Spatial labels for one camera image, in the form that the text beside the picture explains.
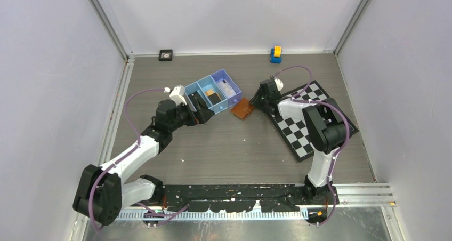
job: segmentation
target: blue compartment box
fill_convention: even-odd
[[[209,93],[212,93],[212,91],[217,94],[219,100],[212,102],[208,98]],[[206,101],[208,108],[213,110],[215,114],[234,106],[241,100],[241,90],[224,69],[208,75],[185,88],[187,95],[194,92],[198,92],[201,95]]]

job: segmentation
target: metal floor panel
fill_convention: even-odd
[[[330,221],[320,228],[310,226],[304,220],[175,221],[158,228],[147,228],[139,221],[118,221],[104,227],[102,233],[106,238],[128,241],[391,240],[380,207],[344,207],[336,210]],[[84,240],[101,239],[94,237],[89,226]]]

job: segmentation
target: checkerboard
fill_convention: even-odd
[[[298,93],[305,87],[302,85],[296,89],[293,89],[287,93],[282,94],[283,97],[291,97],[293,94]],[[295,98],[300,98],[303,100],[324,100],[328,98],[328,94],[323,90],[317,81],[313,81],[309,87],[302,94],[296,96]],[[278,130],[282,139],[286,142],[287,146],[291,150],[295,159],[301,162],[314,155],[314,148],[311,144],[311,140],[308,135],[308,129],[304,121],[290,118],[290,117],[280,117],[275,115],[270,115],[270,120],[275,128]],[[350,122],[350,131],[352,134],[356,133],[358,129]]]

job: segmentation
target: orange component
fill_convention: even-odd
[[[242,98],[238,104],[236,104],[232,109],[231,112],[236,115],[240,119],[247,118],[251,112],[253,111],[254,107],[249,104],[248,99]]]

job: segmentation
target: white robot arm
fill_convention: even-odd
[[[94,193],[93,216],[97,222],[107,226],[115,220],[124,207],[143,200],[161,201],[164,190],[160,180],[143,175],[128,184],[125,184],[125,181],[142,164],[164,150],[172,141],[172,133],[179,127],[203,124],[214,115],[202,97],[193,95],[187,98],[185,87],[181,85],[171,90],[169,97],[170,100],[162,100],[158,104],[156,116],[141,133],[137,142],[101,166],[89,165],[83,170],[72,205],[75,211],[88,216],[90,190],[94,181],[108,168]],[[126,154],[129,155],[120,163],[116,163]]]
[[[295,102],[291,97],[283,98],[280,93],[282,87],[282,81],[275,77],[260,82],[260,88],[250,104],[265,113],[295,118],[306,123],[314,146],[311,170],[304,180],[305,196],[310,200],[328,190],[328,179],[332,181],[328,171],[334,152],[345,141],[346,126],[342,118],[326,106]],[[327,98],[324,102],[339,109],[333,98]]]

